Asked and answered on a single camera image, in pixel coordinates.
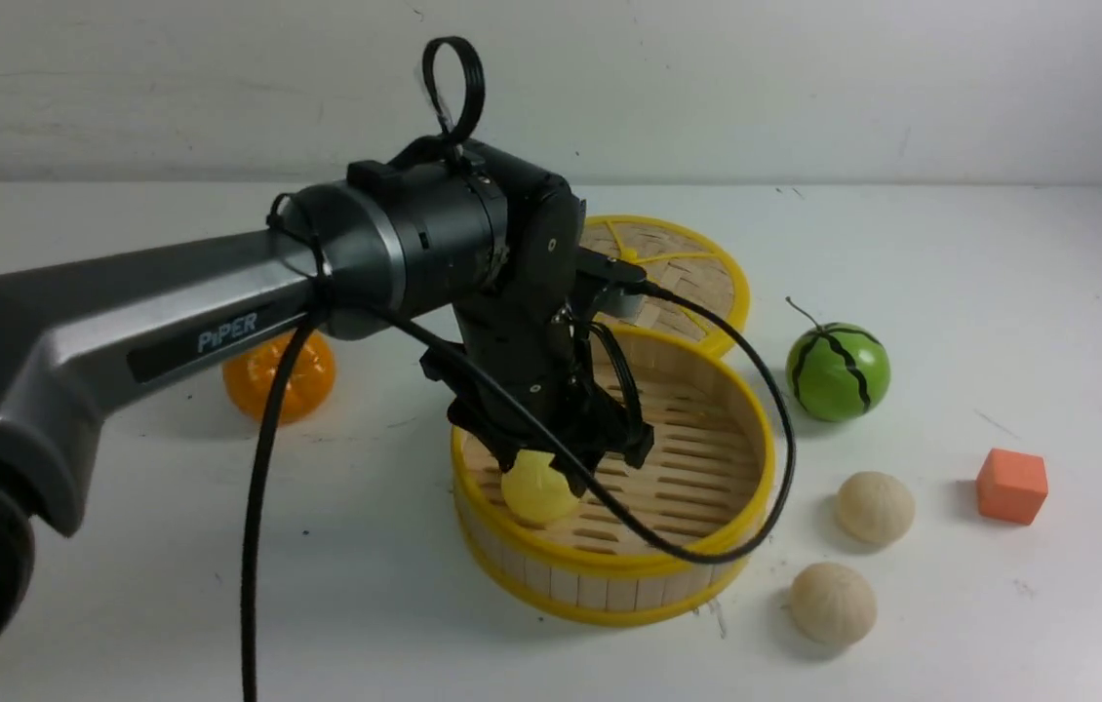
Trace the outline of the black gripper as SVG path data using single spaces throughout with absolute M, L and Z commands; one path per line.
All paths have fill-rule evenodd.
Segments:
M 488 449 L 507 474 L 520 449 L 554 453 L 573 496 L 617 453 L 641 467 L 653 446 L 630 365 L 616 336 L 574 317 L 569 292 L 466 292 L 426 298 L 453 309 L 458 343 L 426 346 L 426 378 L 454 395 L 449 422 Z

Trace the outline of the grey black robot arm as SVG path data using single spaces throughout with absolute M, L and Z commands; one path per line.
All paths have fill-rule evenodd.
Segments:
M 462 339 L 421 368 L 503 468 L 542 450 L 580 494 L 606 454 L 641 467 L 652 426 L 595 381 L 588 332 L 644 274 L 583 249 L 583 223 L 560 175 L 424 136 L 279 195 L 258 231 L 0 276 L 0 636 L 30 521 L 82 523 L 105 419 L 302 325 L 360 339 L 451 306 Z

